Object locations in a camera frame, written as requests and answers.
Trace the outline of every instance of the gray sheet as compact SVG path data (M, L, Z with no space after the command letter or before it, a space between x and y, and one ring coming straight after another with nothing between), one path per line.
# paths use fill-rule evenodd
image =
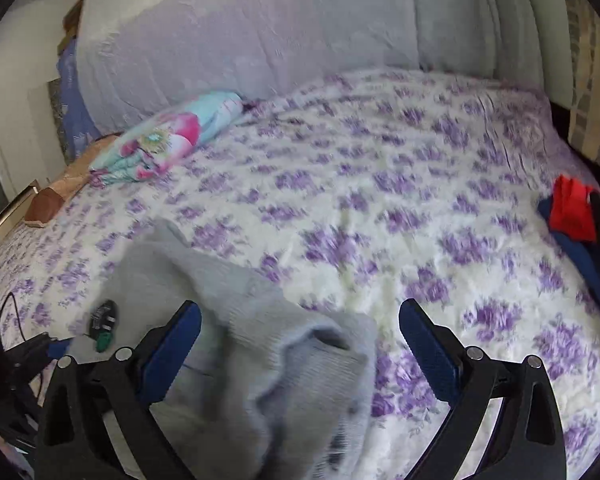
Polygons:
M106 132L209 89L270 98L369 66L542 86L529 0L86 0L77 61Z

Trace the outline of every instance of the red garment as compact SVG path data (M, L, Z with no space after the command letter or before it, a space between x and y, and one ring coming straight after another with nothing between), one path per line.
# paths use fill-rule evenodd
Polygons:
M576 178L559 176L554 184L549 227L565 233L576 242L595 242L596 226L589 203L589 193L595 190Z

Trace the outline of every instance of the mattress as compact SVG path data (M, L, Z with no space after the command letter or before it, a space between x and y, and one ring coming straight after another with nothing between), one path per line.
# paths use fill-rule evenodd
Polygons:
M299 307L376 320L356 480L403 478L448 413L400 334L409 297L466 346L543 359L575 480L600 451L600 311L536 213L560 173L595 185L539 92L401 70L332 76L261 103L160 180L86 187L45 229L18 229L0 247L0 298L14 292L26 336L80 333L133 238L167 218L192 249L253 267ZM0 332L20 342L11 307ZM493 401L459 478L496 414ZM186 459L186 436L171 439Z
M372 66L544 81L530 0L85 0L76 56L103 132L209 89L266 99Z

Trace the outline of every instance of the blue gripper pad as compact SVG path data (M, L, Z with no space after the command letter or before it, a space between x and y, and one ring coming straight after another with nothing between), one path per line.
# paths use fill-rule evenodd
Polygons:
M176 378L184 359L200 335L202 313L190 302L180 319L171 327L154 355L142 370L142 388L138 401L146 406L160 402Z
M401 304L398 322L433 394L453 407L460 396L460 370L436 337L435 325L415 300Z

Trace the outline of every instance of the black cable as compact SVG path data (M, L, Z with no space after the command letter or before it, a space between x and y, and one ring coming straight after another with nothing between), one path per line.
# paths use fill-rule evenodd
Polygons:
M20 330L20 335L22 336L22 340L24 342L27 340L27 338L25 337L24 332L22 331L22 324L20 323L20 313L18 312L18 302L16 301L16 297L13 295L13 292L7 294L7 297L4 298L4 301L2 302L2 306L0 307L0 320L2 319L2 313L4 311L4 307L7 306L7 301L9 301L9 298L13 300L13 309L16 311L16 321L18 322L18 329ZM40 377L40 387L38 388L36 403L40 401L40 394L42 393L42 384L45 381L45 377L42 374L42 372L40 372L38 376Z

